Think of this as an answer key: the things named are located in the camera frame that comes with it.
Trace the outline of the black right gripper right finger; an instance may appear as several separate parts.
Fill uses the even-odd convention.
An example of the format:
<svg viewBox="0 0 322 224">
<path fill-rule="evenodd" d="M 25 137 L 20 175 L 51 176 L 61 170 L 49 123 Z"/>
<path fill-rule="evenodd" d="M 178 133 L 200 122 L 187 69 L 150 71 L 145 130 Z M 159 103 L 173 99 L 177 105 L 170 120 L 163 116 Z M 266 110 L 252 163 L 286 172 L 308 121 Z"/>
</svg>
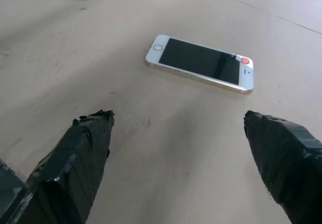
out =
<svg viewBox="0 0 322 224">
<path fill-rule="evenodd" d="M 291 223 L 321 223 L 321 142 L 299 124 L 254 111 L 244 130 L 262 181 Z"/>
</svg>

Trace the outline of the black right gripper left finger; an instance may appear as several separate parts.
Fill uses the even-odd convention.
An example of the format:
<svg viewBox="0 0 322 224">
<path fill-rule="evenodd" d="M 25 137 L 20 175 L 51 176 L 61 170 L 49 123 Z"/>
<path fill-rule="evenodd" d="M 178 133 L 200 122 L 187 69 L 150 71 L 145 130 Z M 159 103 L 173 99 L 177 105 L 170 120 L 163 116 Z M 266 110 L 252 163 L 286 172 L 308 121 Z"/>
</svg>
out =
<svg viewBox="0 0 322 224">
<path fill-rule="evenodd" d="M 75 119 L 26 181 L 1 162 L 1 223 L 85 223 L 110 154 L 113 111 Z"/>
</svg>

